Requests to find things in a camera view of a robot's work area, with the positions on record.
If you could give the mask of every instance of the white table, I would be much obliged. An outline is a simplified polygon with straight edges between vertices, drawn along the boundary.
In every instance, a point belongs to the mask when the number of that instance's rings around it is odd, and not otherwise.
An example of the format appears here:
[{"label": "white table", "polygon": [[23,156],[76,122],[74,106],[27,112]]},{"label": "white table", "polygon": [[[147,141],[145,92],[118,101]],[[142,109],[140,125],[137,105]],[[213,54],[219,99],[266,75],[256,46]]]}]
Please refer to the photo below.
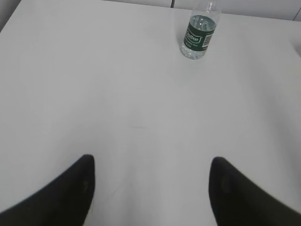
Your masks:
[{"label": "white table", "polygon": [[82,154],[87,225],[214,226],[224,156],[301,211],[301,23],[222,15],[205,57],[179,51],[190,11],[23,0],[0,34],[0,211]]}]

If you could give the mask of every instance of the water bottle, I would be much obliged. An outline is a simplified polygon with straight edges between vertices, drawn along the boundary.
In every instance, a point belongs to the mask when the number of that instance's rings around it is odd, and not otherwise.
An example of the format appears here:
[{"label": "water bottle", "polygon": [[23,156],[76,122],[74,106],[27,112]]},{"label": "water bottle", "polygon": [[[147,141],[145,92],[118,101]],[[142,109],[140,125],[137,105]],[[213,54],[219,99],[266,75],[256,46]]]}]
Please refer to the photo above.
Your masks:
[{"label": "water bottle", "polygon": [[182,43],[181,52],[189,59],[200,59],[207,51],[221,15],[217,0],[198,0]]}]

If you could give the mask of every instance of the wall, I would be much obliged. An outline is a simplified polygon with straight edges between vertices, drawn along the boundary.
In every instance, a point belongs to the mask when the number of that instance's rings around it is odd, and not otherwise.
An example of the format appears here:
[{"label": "wall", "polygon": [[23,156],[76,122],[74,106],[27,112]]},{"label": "wall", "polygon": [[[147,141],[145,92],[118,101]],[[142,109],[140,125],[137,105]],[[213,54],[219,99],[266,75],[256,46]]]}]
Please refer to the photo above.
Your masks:
[{"label": "wall", "polygon": [[172,0],[111,0],[111,1],[121,1],[129,2],[142,5],[151,5],[151,6],[163,6],[170,7]]},{"label": "wall", "polygon": [[[223,13],[293,20],[300,0],[221,0]],[[193,8],[195,0],[175,0],[175,8]]]},{"label": "wall", "polygon": [[0,0],[0,31],[21,0]]}]

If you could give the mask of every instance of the water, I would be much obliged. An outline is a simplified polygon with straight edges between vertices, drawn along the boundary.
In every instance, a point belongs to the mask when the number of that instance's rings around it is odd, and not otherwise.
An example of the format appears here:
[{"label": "water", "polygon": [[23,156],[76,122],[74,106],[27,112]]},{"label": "water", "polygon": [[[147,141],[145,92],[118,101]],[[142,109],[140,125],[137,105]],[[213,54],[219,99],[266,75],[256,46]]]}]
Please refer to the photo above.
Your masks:
[{"label": "water", "polygon": [[[216,24],[212,19],[210,19],[206,16],[201,16],[201,15],[192,16],[190,18],[189,23],[194,28],[196,28],[200,31],[205,31],[205,32],[214,31],[214,29],[216,27]],[[190,59],[193,59],[193,60],[197,60],[197,59],[200,59],[206,53],[206,50],[204,50],[204,51],[191,50],[185,46],[184,41],[183,41],[182,47],[181,47],[181,52],[183,53],[184,56],[186,56]]]}]

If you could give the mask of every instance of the white surface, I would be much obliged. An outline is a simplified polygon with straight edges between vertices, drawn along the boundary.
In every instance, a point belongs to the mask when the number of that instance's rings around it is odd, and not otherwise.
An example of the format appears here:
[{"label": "white surface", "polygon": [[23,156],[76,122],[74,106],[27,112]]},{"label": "white surface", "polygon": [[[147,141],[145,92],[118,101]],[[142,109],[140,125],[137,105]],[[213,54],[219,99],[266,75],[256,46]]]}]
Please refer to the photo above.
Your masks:
[{"label": "white surface", "polygon": [[295,21],[301,21],[301,11],[298,13],[297,17],[295,18]]},{"label": "white surface", "polygon": [[150,6],[170,7],[172,0],[108,0],[108,1],[119,1],[119,2],[127,2],[127,3],[150,5]]},{"label": "white surface", "polygon": [[301,211],[301,23],[222,15],[192,61],[177,41],[189,16],[99,0],[20,3],[0,34],[0,210],[91,153],[90,226],[215,225],[207,186],[217,155]]},{"label": "white surface", "polygon": [[[175,0],[175,8],[192,9],[197,0]],[[220,0],[223,13],[293,20],[300,0]]]}]

